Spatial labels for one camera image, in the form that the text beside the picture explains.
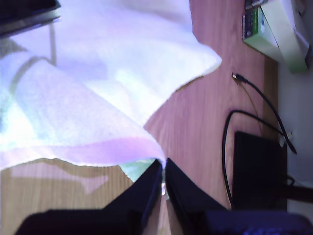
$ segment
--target wooden floor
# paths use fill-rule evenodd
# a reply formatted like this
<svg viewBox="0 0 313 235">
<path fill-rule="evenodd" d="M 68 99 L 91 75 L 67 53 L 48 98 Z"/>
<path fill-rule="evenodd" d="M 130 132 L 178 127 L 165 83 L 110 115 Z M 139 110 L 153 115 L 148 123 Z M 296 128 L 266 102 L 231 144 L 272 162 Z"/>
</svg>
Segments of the wooden floor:
<svg viewBox="0 0 313 235">
<path fill-rule="evenodd" d="M 277 64 L 242 42 L 244 0 L 190 0 L 190 5 L 194 34 L 201 43 L 211 46 L 222 57 L 222 65 L 215 72 L 196 79 L 173 94 L 150 118 L 145 128 L 159 142 L 167 157 L 174 160 L 206 193 L 229 207 L 221 166 L 224 122 L 232 109 L 254 112 L 243 89 L 232 80 L 231 73 L 238 72 L 252 81 L 277 106 Z M 274 115 L 262 98 L 250 87 L 246 88 L 258 114 L 276 124 Z M 236 130 L 261 134 L 256 121 L 241 115 L 232 118 L 226 147 L 230 184 Z M 277 138 L 266 128 L 262 134 Z M 34 212 L 50 208 L 102 208 L 132 184 L 117 166 L 93 168 L 74 166 L 60 160 L 37 162 L 57 165 L 62 171 L 56 174 L 85 178 L 107 176 L 108 181 L 94 192 L 86 193 L 77 181 L 18 178 L 11 176 L 14 169 L 2 171 L 2 235 L 13 234 L 20 222 Z M 42 169 L 35 171 L 40 175 Z M 158 234 L 170 234 L 168 217 L 171 219 L 173 213 L 167 212 L 167 204 L 162 198 Z"/>
</svg>

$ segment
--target cable connector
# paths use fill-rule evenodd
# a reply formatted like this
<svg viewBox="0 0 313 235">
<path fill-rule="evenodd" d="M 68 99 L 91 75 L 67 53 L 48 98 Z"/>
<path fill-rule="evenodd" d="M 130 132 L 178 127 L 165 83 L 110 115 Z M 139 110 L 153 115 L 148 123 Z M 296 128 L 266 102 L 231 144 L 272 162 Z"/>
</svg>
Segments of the cable connector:
<svg viewBox="0 0 313 235">
<path fill-rule="evenodd" d="M 238 73 L 232 73 L 232 77 L 237 82 L 246 82 L 246 79 Z"/>
</svg>

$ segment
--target white towel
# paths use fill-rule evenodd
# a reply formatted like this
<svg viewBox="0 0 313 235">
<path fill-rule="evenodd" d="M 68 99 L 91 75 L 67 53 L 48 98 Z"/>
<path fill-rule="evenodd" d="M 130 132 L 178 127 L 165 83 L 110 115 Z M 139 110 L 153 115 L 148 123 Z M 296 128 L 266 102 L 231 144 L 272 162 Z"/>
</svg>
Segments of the white towel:
<svg viewBox="0 0 313 235">
<path fill-rule="evenodd" d="M 165 156 L 142 128 L 221 58 L 188 0 L 61 0 L 61 22 L 0 43 L 1 169 L 38 158 L 109 166 Z"/>
</svg>

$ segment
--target white box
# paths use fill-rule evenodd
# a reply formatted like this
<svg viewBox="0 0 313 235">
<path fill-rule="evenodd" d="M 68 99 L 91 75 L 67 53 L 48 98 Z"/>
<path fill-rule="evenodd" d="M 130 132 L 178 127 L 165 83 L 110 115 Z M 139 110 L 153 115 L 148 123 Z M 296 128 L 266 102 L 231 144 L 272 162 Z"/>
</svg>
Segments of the white box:
<svg viewBox="0 0 313 235">
<path fill-rule="evenodd" d="M 260 7 L 243 15 L 243 42 L 277 62 L 284 62 L 272 31 Z"/>
<path fill-rule="evenodd" d="M 311 47 L 294 0 L 268 0 L 261 8 L 290 71 L 306 72 Z"/>
</svg>

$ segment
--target black cable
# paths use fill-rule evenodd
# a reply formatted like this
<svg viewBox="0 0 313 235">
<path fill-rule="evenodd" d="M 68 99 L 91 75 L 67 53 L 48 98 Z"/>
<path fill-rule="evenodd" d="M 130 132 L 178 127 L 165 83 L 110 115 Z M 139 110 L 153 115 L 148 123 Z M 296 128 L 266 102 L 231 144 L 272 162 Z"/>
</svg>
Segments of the black cable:
<svg viewBox="0 0 313 235">
<path fill-rule="evenodd" d="M 287 185 L 288 185 L 289 187 L 292 187 L 292 186 L 294 185 L 294 183 L 295 183 L 294 178 L 292 178 L 291 176 L 287 175 L 287 180 L 291 180 L 291 183 L 290 183 L 289 185 L 288 185 L 288 183 L 287 183 Z"/>
<path fill-rule="evenodd" d="M 228 126 L 229 126 L 229 123 L 230 123 L 231 116 L 234 113 L 240 113 L 240 114 L 247 115 L 247 116 L 249 116 L 251 118 L 254 118 L 254 119 L 258 120 L 259 122 L 263 123 L 264 125 L 268 126 L 269 128 L 271 128 L 271 129 L 277 131 L 278 133 L 280 133 L 281 135 L 283 135 L 283 133 L 280 130 L 278 130 L 276 127 L 272 126 L 271 124 L 269 124 L 268 122 L 264 121 L 263 119 L 255 116 L 255 115 L 253 115 L 251 113 L 248 113 L 246 111 L 243 111 L 243 110 L 232 110 L 228 114 L 226 122 L 225 122 L 225 127 L 224 127 L 224 132 L 223 132 L 223 140 L 222 140 L 222 167 L 223 167 L 223 176 L 224 176 L 225 187 L 226 187 L 227 195 L 228 195 L 228 198 L 229 198 L 230 205 L 231 205 L 232 209 L 234 209 L 234 204 L 233 204 L 233 199 L 232 199 L 232 196 L 231 196 L 230 187 L 229 187 L 228 178 L 227 178 L 227 172 L 226 172 L 225 147 L 226 147 L 226 137 L 227 137 Z"/>
<path fill-rule="evenodd" d="M 275 110 L 274 106 L 272 105 L 272 103 L 269 101 L 269 99 L 267 99 L 267 97 L 262 93 L 262 91 L 259 90 L 259 88 L 257 88 L 252 82 L 248 81 L 247 79 L 245 79 L 243 76 L 241 76 L 240 74 L 232 74 L 233 78 L 236 79 L 238 82 L 244 82 L 244 83 L 247 83 L 248 85 L 250 85 L 254 90 L 256 90 L 257 93 L 260 94 L 260 96 L 262 96 L 262 98 L 266 101 L 266 103 L 269 105 L 269 107 L 273 110 L 277 120 L 278 120 L 278 123 L 279 123 L 279 126 L 280 128 L 282 129 L 282 132 L 284 133 L 284 137 L 286 139 L 286 142 L 289 146 L 289 148 L 291 149 L 291 151 L 294 153 L 294 154 L 297 154 L 297 151 L 295 150 L 293 144 L 290 142 L 288 136 L 287 136 L 287 133 L 286 133 L 286 130 L 284 128 L 284 125 L 277 113 L 277 111 Z"/>
<path fill-rule="evenodd" d="M 229 123 L 230 123 L 230 119 L 231 119 L 231 116 L 234 114 L 234 113 L 241 113 L 241 114 L 245 114 L 251 118 L 254 118 L 258 121 L 260 121 L 261 123 L 263 123 L 264 125 L 268 126 L 269 128 L 277 131 L 278 133 L 280 133 L 281 135 L 283 135 L 286 139 L 286 142 L 288 144 L 288 146 L 290 147 L 290 149 L 292 150 L 292 152 L 294 154 L 297 154 L 297 151 L 295 150 L 293 144 L 290 142 L 288 136 L 287 136 L 287 133 L 286 133 L 286 130 L 283 126 L 283 123 L 277 113 L 277 111 L 275 110 L 274 106 L 272 105 L 272 103 L 267 99 L 267 97 L 259 90 L 259 88 L 257 88 L 252 82 L 246 80 L 243 76 L 241 76 L 240 74 L 232 74 L 232 77 L 234 79 L 236 79 L 238 82 L 244 82 L 244 83 L 247 83 L 248 85 L 250 85 L 254 90 L 256 90 L 257 93 L 259 93 L 259 95 L 266 101 L 266 103 L 270 106 L 270 108 L 273 110 L 277 120 L 278 120 L 278 123 L 279 123 L 279 126 L 280 128 L 282 129 L 282 132 L 280 130 L 278 130 L 277 128 L 275 128 L 274 126 L 272 126 L 271 124 L 269 124 L 268 122 L 264 121 L 263 119 L 251 114 L 251 113 L 248 113 L 246 111 L 243 111 L 243 110 L 233 110 L 231 111 L 228 116 L 227 116 L 227 119 L 226 119 L 226 122 L 225 122 L 225 127 L 224 127 L 224 132 L 223 132 L 223 140 L 222 140 L 222 168 L 223 168 L 223 176 L 224 176 L 224 182 L 225 182 L 225 187 L 226 187 L 226 191 L 227 191 L 227 195 L 228 195 L 228 198 L 229 198 L 229 202 L 230 202 L 230 205 L 231 205 L 231 208 L 232 210 L 234 209 L 234 203 L 233 203 L 233 199 L 232 199 L 232 196 L 231 196 L 231 192 L 230 192 L 230 187 L 229 187 L 229 183 L 228 183 L 228 178 L 227 178 L 227 172 L 226 172 L 226 162 L 225 162 L 225 146 L 226 146 L 226 137 L 227 137 L 227 130 L 228 130 L 228 126 L 229 126 Z"/>
</svg>

